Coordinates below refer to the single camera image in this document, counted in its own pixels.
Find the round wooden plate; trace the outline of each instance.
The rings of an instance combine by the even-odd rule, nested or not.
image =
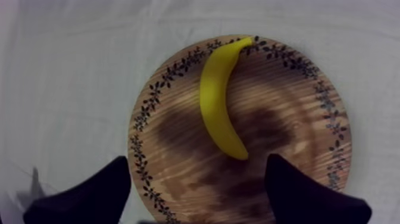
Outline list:
[[[201,71],[214,49],[243,37],[220,36],[179,51],[139,95],[129,124],[129,166],[157,221],[273,223],[264,190],[270,153],[332,189],[345,186],[351,136],[338,93],[309,59],[271,39],[253,37],[227,90],[229,116],[249,160],[215,146],[200,114]]]

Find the yellow banana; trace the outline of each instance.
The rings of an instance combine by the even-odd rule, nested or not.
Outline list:
[[[226,87],[240,50],[251,44],[251,38],[243,38],[214,50],[200,79],[200,109],[205,127],[222,152],[238,160],[246,160],[248,153],[229,120]]]

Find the wooden plate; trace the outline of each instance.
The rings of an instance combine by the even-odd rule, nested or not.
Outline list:
[[[249,160],[229,158],[214,145],[200,114],[200,74],[214,49],[244,36],[220,36],[179,51],[137,99],[129,165],[157,221],[273,222],[263,184],[270,153],[332,189],[345,186],[351,136],[338,93],[309,59],[271,39],[253,37],[256,44],[240,54],[227,90],[229,116]]]

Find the decorative floral border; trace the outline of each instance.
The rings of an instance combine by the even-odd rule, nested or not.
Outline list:
[[[171,88],[172,81],[183,77],[193,65],[199,64],[203,58],[213,53],[213,50],[222,45],[238,40],[240,40],[240,38],[231,39],[226,43],[222,43],[220,40],[214,39],[214,41],[206,44],[205,49],[197,46],[194,50],[189,51],[187,56],[181,58],[180,61],[175,62],[171,67],[168,66],[161,76],[162,79],[149,85],[149,89],[151,90],[149,98],[143,100],[140,115],[133,119],[135,121],[133,128],[138,132],[143,132],[143,128],[148,125],[148,119],[150,118],[151,113],[154,112],[157,105],[160,104],[161,91]],[[347,131],[347,128],[341,126],[341,123],[338,120],[339,111],[334,102],[330,99],[331,87],[326,86],[323,80],[318,79],[319,69],[315,67],[312,62],[303,57],[297,57],[296,51],[289,49],[286,45],[278,46],[276,43],[269,45],[267,41],[260,40],[258,36],[254,37],[254,43],[254,45],[241,50],[241,54],[250,55],[253,52],[264,51],[267,54],[265,56],[266,60],[280,58],[282,59],[283,67],[287,67],[291,70],[300,70],[304,78],[315,80],[315,98],[320,101],[320,107],[325,109],[326,113],[323,115],[323,118],[327,121],[326,128],[330,129],[332,134],[337,136],[337,140],[335,140],[335,142],[332,143],[332,146],[328,148],[332,153],[333,163],[327,167],[329,171],[327,174],[329,178],[327,186],[331,189],[339,190],[338,182],[340,181],[340,177],[338,171],[343,170],[346,163],[346,158],[343,157],[344,149],[341,146],[341,141],[344,140],[343,133]],[[158,212],[165,216],[166,223],[180,223],[176,218],[176,214],[166,205],[161,193],[156,192],[151,185],[153,177],[149,174],[149,171],[146,168],[148,161],[142,151],[143,141],[140,140],[138,134],[135,134],[130,138],[130,141],[132,143],[130,149],[135,152],[134,157],[136,157],[136,173],[140,176],[141,181],[143,181],[143,189],[145,190],[144,196],[154,202],[154,208],[158,209]]]

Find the white cloth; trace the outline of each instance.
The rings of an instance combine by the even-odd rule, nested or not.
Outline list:
[[[21,223],[39,196],[35,169],[53,194],[126,155],[132,108],[153,71],[185,46],[235,33],[286,43],[328,75],[351,123],[346,192],[369,202],[370,223],[400,222],[399,1],[0,2],[4,223]],[[121,222],[150,218],[133,189]]]

